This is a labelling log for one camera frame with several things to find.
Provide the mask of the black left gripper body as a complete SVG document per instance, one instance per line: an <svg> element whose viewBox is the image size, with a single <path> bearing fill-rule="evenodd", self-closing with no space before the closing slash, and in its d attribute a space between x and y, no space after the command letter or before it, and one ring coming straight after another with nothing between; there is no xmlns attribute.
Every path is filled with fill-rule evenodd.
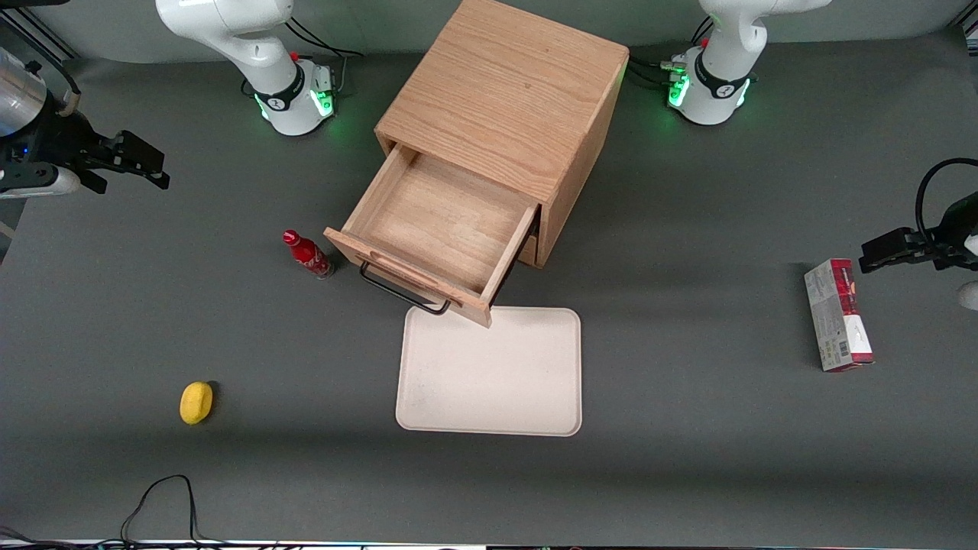
<svg viewBox="0 0 978 550"><path fill-rule="evenodd" d="M933 262L936 270L959 267L968 271L977 270L976 227L977 194L956 201L933 228L925 228L923 216L925 194L919 192L915 199L915 223L922 245L923 258Z"/></svg>

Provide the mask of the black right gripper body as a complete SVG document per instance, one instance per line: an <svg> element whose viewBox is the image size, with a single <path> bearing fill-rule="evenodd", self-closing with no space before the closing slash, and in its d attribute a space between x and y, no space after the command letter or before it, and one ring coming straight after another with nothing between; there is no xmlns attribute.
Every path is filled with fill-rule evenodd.
<svg viewBox="0 0 978 550"><path fill-rule="evenodd" d="M2 137L3 195L66 195L85 187L104 194L98 170L122 173L111 139L95 132L83 115L41 114Z"/></svg>

